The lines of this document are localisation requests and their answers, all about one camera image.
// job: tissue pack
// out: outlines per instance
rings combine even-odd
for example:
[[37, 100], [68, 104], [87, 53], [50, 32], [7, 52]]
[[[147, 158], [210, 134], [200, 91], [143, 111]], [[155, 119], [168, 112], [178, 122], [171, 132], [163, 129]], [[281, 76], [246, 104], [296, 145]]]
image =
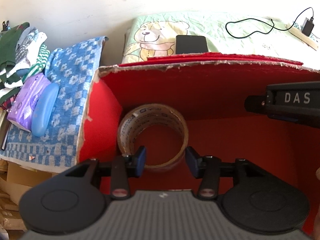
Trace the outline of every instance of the tissue pack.
[[30, 132], [38, 99], [50, 83], [43, 73], [29, 77], [19, 91], [7, 119], [20, 129]]

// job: floral pattern towel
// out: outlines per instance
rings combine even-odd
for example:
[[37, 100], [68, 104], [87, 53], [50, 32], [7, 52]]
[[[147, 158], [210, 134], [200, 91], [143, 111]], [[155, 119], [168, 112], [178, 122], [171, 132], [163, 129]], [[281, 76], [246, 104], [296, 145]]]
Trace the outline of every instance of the floral pattern towel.
[[75, 165], [84, 104], [93, 73], [99, 67], [104, 40], [106, 37], [98, 37], [52, 52], [45, 75], [60, 89], [45, 135], [35, 137], [11, 125], [0, 158], [49, 172]]

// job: folded clothes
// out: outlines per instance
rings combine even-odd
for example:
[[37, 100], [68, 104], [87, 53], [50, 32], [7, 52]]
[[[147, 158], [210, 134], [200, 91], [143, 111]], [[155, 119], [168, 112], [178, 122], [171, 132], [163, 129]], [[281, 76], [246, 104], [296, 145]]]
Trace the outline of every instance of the folded clothes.
[[17, 74], [19, 77], [23, 77], [24, 75], [29, 73], [29, 69], [28, 68], [24, 68], [24, 69], [19, 69], [17, 70]]
[[15, 101], [17, 95], [14, 95], [13, 97], [10, 97], [8, 98], [6, 101], [4, 101], [4, 103], [1, 105], [1, 108], [3, 110], [9, 110], [12, 105], [13, 105], [13, 102]]
[[31, 66], [37, 63], [37, 58], [39, 55], [40, 47], [43, 44], [43, 42], [47, 39], [47, 35], [43, 32], [40, 32], [38, 35], [38, 38], [35, 40], [32, 40], [32, 42], [28, 45], [28, 53], [27, 56], [17, 63], [14, 68], [10, 71], [8, 75], [11, 75], [13, 73], [16, 73], [20, 69], [29, 69]]
[[28, 46], [31, 44], [32, 41], [36, 41], [38, 38], [39, 32], [37, 28], [33, 28], [27, 36], [22, 41], [21, 45], [16, 49], [16, 64], [22, 61], [24, 58], [27, 57], [28, 54]]
[[39, 49], [39, 54], [37, 57], [37, 61], [35, 64], [33, 64], [30, 68], [27, 74], [25, 74], [21, 79], [22, 82], [25, 83], [26, 79], [28, 77], [31, 77], [33, 75], [36, 75], [45, 68], [45, 65], [48, 62], [48, 57], [50, 55], [50, 51], [47, 50], [47, 46], [45, 44], [42, 44]]
[[0, 40], [2, 38], [3, 35], [5, 35], [8, 31], [4, 31], [4, 32], [0, 32]]
[[[23, 83], [25, 83], [28, 77], [42, 72], [42, 70], [45, 68], [45, 65], [48, 62], [49, 54], [50, 54], [50, 51], [47, 50], [47, 46], [45, 44], [42, 44], [39, 50], [36, 64], [32, 65], [30, 68], [20, 69], [16, 72], [17, 75], [23, 81]], [[16, 97], [17, 95], [14, 95], [11, 98], [8, 98], [1, 105], [1, 108], [4, 110], [9, 110], [12, 107], [12, 104]]]
[[28, 34], [35, 29], [35, 27], [33, 26], [29, 26], [28, 28], [26, 28], [22, 33], [20, 38], [17, 41], [17, 45], [16, 45], [16, 51], [19, 49], [19, 47], [21, 46], [22, 42], [24, 41], [24, 39], [28, 36]]
[[16, 74], [11, 73], [7, 76], [15, 66], [15, 49], [18, 39], [22, 32], [29, 27], [29, 23], [23, 23], [10, 29], [0, 40], [0, 105], [8, 98], [17, 94], [23, 85], [22, 80]]

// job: smartphone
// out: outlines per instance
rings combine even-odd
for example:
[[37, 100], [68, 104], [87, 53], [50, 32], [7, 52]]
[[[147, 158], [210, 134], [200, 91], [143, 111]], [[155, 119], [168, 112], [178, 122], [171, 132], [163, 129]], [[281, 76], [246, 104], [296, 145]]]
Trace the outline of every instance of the smartphone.
[[208, 52], [207, 40], [204, 36], [177, 35], [176, 54]]

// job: green cloth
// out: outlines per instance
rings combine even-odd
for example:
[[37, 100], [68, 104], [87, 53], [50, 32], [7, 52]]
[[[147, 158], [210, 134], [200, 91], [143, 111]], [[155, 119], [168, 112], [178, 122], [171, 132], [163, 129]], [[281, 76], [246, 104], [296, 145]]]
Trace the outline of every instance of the green cloth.
[[[17, 25], [12, 29], [8, 30], [5, 35], [1, 37], [0, 40], [0, 79], [3, 84], [7, 83], [6, 72], [10, 71], [16, 65], [16, 45], [18, 39], [21, 36], [21, 33], [30, 26], [28, 22]], [[11, 84], [19, 80], [19, 76], [14, 74], [8, 80], [8, 83]]]
[[7, 73], [16, 65], [16, 45], [22, 32], [30, 24], [25, 22], [8, 30], [0, 39], [0, 105], [19, 92], [23, 85], [17, 73], [7, 78]]
[[30, 68], [29, 68], [29, 72], [27, 74], [25, 74], [21, 79], [22, 82], [25, 83], [26, 79], [28, 77], [31, 77], [33, 75], [36, 75], [38, 73], [40, 73], [44, 68], [45, 65], [48, 62], [48, 57], [50, 55], [50, 51], [47, 50], [47, 46], [45, 44], [42, 44], [40, 49], [39, 49], [39, 54], [37, 57], [37, 62], [35, 64], [33, 64]]

